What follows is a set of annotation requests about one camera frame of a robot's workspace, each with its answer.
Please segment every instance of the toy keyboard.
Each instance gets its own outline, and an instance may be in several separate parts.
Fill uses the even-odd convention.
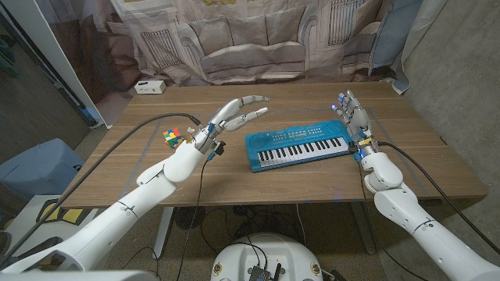
[[[245,136],[252,172],[346,155],[351,141],[338,120]]]

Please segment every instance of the white box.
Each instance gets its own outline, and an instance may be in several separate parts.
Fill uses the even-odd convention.
[[[134,88],[138,94],[162,94],[166,85],[163,80],[139,81]]]

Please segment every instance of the rubik's cube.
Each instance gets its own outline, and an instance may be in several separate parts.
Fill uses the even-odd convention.
[[[172,130],[168,130],[163,132],[163,136],[165,137],[165,144],[170,146],[173,149],[177,149],[180,143],[184,140],[181,136],[177,128],[173,128]]]

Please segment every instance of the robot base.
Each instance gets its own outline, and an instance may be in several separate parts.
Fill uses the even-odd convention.
[[[281,264],[280,281],[322,281],[320,263],[314,254],[299,242],[276,233],[250,235],[253,245],[260,247],[267,256],[266,271],[274,277],[277,264]],[[234,241],[248,244],[248,238]],[[260,268],[264,269],[264,254],[259,254]],[[252,246],[231,244],[225,247],[213,262],[211,281],[251,280],[251,273],[258,263]]]

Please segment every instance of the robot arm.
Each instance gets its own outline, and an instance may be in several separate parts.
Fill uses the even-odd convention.
[[[218,134],[225,128],[237,130],[267,112],[267,108],[261,108],[246,117],[231,119],[242,106],[257,101],[269,99],[248,96],[234,99],[219,108],[209,124],[201,126],[195,133],[193,140],[183,142],[172,156],[145,170],[137,178],[139,187],[119,199],[69,239],[10,265],[2,273],[21,273],[36,268],[42,260],[54,255],[64,258],[58,270],[93,269],[140,217],[169,197],[177,189],[176,183],[186,180],[193,173],[208,150],[222,154],[225,143],[215,139]]]
[[[339,103],[332,109],[357,143],[363,170],[371,171],[364,183],[375,194],[377,210],[412,235],[451,280],[499,279],[498,266],[485,261],[420,207],[401,171],[373,139],[370,118],[354,94],[340,94]]]

